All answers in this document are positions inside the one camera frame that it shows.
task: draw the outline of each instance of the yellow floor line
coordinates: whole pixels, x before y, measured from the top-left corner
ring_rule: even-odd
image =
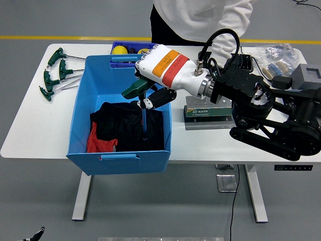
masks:
[[[95,36],[27,36],[27,35],[0,35],[1,39],[9,40],[98,40],[98,41],[144,41],[150,42],[151,37],[95,37]],[[241,43],[289,43],[320,45],[321,41],[314,40],[273,40],[273,39],[240,39]]]

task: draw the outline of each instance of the red cloth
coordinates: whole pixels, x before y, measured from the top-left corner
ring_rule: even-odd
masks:
[[[87,140],[87,153],[115,152],[117,139],[113,139],[111,141],[103,141],[97,139],[96,128],[97,124],[95,122],[92,122],[92,129]]]

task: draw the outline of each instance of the table leg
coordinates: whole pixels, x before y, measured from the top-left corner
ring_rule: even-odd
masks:
[[[90,181],[91,181],[91,175],[87,176],[86,173],[82,172],[78,193],[77,193],[77,198],[76,198],[76,203],[75,203],[75,208],[74,208],[74,213],[72,215],[73,221],[84,220],[87,197],[88,197],[89,188],[90,188]]]
[[[261,188],[257,178],[257,167],[255,165],[245,165],[245,170],[250,187],[256,222],[268,222]]]

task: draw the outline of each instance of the black cable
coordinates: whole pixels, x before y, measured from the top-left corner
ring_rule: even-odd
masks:
[[[263,74],[263,72],[262,72],[259,64],[257,63],[256,59],[255,59],[253,56],[252,56],[252,58],[254,59],[254,61],[255,61],[256,65],[257,65],[257,67],[259,68],[259,71],[261,72],[262,76],[263,76],[267,81],[271,82],[271,80],[268,79],[268,78]]]
[[[311,7],[315,7],[317,9],[319,9],[321,11],[321,8],[319,8],[318,6],[312,5],[312,4],[304,4],[305,2],[307,2],[308,0],[293,0],[294,2],[296,2],[297,5],[307,5],[307,6],[311,6]]]
[[[207,66],[209,66],[209,72],[210,72],[211,77],[213,78],[213,80],[216,80],[215,75],[213,73],[213,69],[211,68],[211,62],[214,63],[214,67],[213,68],[216,69],[216,72],[217,72],[218,76],[222,76],[222,75],[221,75],[220,68],[219,68],[216,60],[214,58],[209,58],[209,60],[207,62]]]
[[[237,172],[238,172],[239,178],[238,178],[238,182],[237,182],[237,186],[236,186],[236,190],[235,190],[235,194],[234,194],[234,198],[233,198],[233,204],[232,204],[232,217],[231,217],[231,225],[230,225],[230,241],[232,241],[232,223],[233,223],[233,215],[234,215],[234,203],[235,203],[237,190],[238,190],[239,184],[240,184],[240,168],[239,168],[239,165],[237,165]]]
[[[236,58],[238,52],[239,52],[239,48],[240,48],[240,39],[239,36],[231,29],[220,29],[218,31],[216,31],[205,43],[203,49],[200,52],[199,55],[199,60],[202,61],[204,59],[204,56],[206,54],[206,51],[208,49],[208,47],[212,44],[212,41],[219,35],[221,34],[231,34],[235,41],[236,41],[236,50],[235,50],[235,54],[232,56],[232,58],[230,59],[230,61],[225,65],[225,67],[223,68],[223,72],[225,70],[227,70],[227,68],[229,67],[229,65],[234,61],[234,59]]]

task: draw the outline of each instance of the blue plastic bin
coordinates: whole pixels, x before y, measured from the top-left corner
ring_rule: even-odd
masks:
[[[112,44],[110,54],[111,54],[112,50],[116,46],[119,46],[119,45],[127,47],[128,50],[130,48],[134,48],[136,51],[139,51],[140,49],[152,49],[155,44],[153,44],[153,43],[136,43],[136,42],[118,42],[118,41],[115,41]],[[112,68],[128,68],[128,67],[135,67],[135,64],[134,63],[112,63],[111,67]]]
[[[164,118],[164,144],[162,151],[86,153],[90,133],[90,114],[104,102],[131,102],[121,93],[137,80],[134,68],[111,68],[110,62],[128,60],[128,55],[88,56],[85,71],[76,97],[67,158],[87,175],[164,172],[171,154],[171,106],[157,110]]]

